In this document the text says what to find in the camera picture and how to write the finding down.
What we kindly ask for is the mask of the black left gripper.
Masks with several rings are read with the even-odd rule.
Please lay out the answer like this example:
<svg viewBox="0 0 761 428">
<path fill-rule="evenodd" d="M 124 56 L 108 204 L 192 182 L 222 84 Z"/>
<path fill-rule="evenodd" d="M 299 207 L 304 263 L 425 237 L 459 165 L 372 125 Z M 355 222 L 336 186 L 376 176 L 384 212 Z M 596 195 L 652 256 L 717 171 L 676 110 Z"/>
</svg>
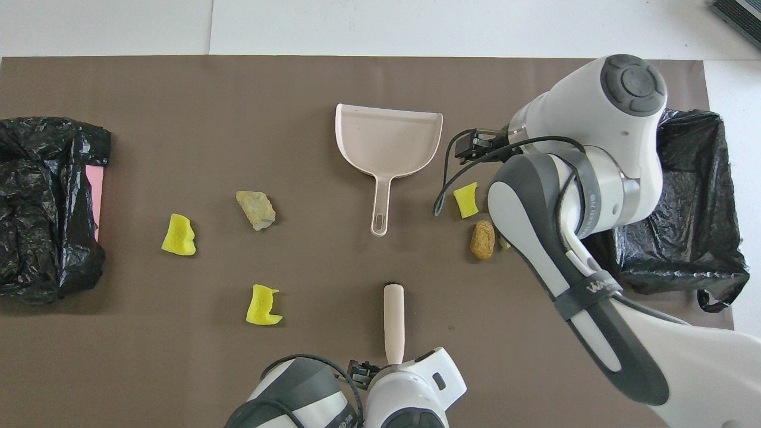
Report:
<svg viewBox="0 0 761 428">
<path fill-rule="evenodd" d="M 350 360 L 346 372 L 356 387 L 369 387 L 372 380 L 381 371 L 379 366 L 370 362 Z"/>
</svg>

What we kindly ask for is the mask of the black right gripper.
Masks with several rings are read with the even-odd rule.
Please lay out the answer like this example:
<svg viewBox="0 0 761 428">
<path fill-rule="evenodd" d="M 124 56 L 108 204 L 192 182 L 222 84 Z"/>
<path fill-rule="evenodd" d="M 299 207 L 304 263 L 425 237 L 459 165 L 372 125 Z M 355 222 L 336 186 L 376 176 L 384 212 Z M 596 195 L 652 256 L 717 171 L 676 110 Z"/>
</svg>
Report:
<svg viewBox="0 0 761 428">
<path fill-rule="evenodd" d="M 512 156 L 512 150 L 503 151 L 495 156 L 489 154 L 508 146 L 505 130 L 469 129 L 455 136 L 455 158 L 460 163 L 475 162 L 486 158 L 485 162 L 506 162 Z"/>
</svg>

